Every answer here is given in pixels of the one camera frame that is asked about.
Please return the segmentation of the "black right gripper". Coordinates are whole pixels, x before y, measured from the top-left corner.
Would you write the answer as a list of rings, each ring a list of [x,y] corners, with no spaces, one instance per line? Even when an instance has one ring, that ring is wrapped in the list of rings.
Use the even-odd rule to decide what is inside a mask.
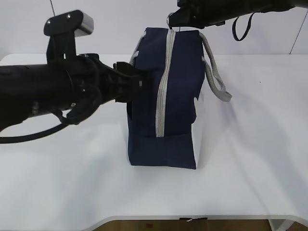
[[[179,0],[178,7],[179,10],[168,16],[170,28],[204,29],[253,12],[248,0]]]

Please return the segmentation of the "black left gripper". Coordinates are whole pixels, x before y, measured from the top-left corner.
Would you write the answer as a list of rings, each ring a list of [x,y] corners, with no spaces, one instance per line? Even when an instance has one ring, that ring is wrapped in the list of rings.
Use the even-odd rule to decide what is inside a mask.
[[[86,67],[77,74],[77,106],[100,106],[112,100],[129,103],[152,84],[150,70],[126,62],[109,67],[95,53],[78,55],[77,60]]]

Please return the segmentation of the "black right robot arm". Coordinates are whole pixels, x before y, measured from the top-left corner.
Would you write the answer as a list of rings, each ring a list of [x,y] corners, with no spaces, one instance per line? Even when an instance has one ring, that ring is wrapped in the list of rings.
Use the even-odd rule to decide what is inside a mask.
[[[285,12],[307,8],[306,0],[179,0],[178,10],[168,17],[169,27],[204,29],[251,13]]]

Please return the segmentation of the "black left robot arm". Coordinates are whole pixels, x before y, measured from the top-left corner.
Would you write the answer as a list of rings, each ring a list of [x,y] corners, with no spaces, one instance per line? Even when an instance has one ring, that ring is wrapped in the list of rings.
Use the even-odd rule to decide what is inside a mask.
[[[153,80],[129,63],[109,67],[97,54],[78,55],[72,33],[51,36],[46,57],[46,64],[1,66],[1,129],[45,114],[76,125],[109,101],[130,102]]]

